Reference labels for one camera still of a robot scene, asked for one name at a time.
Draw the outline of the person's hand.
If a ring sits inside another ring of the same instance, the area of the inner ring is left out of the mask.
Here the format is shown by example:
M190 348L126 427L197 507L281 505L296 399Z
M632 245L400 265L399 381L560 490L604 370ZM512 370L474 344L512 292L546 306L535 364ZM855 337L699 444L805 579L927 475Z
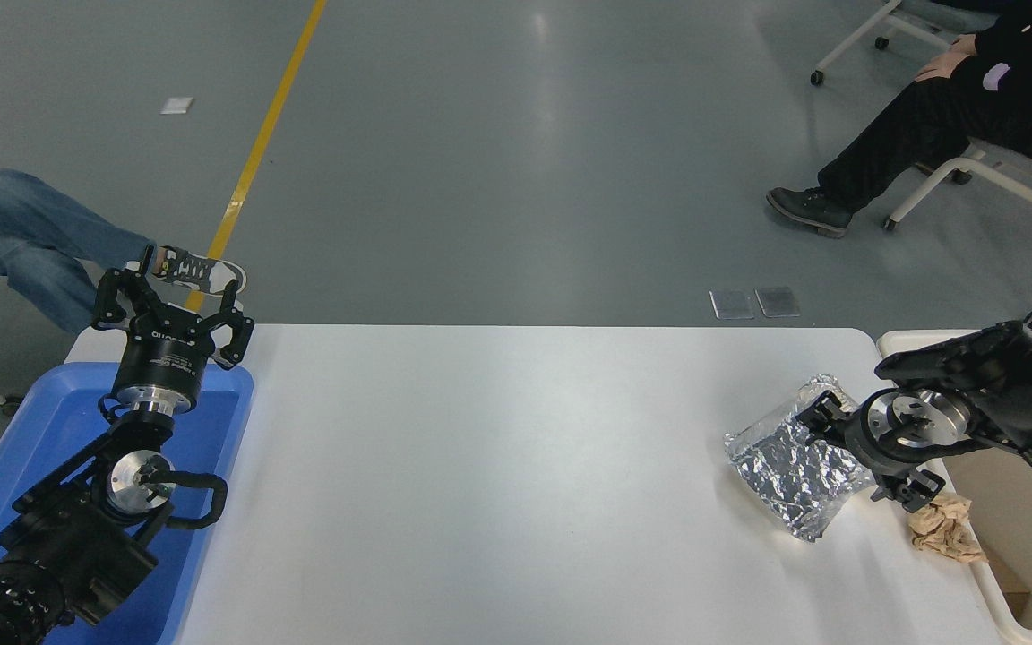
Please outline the person's hand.
M934 78L949 79L958 66L967 58L974 57L975 54L977 54L975 34L961 34L952 41L945 53L931 58L922 66L918 73L915 74L914 82Z

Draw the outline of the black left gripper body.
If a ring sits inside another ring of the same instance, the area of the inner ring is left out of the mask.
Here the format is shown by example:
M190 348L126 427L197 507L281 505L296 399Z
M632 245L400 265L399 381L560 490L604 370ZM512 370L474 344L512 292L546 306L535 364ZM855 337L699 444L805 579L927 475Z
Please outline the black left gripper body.
M211 335L227 323L226 312L204 317L179 307L133 303L112 396L196 400L216 350Z

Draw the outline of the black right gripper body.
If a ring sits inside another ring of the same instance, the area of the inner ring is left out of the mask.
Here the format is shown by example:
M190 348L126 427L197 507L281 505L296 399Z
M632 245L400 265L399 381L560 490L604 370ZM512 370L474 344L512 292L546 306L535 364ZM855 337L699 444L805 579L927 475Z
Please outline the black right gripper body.
M883 445L884 433L893 429L890 420L888 404L857 409L843 430L845 446L873 474L906 477L909 470L925 464L926 457L902 444Z

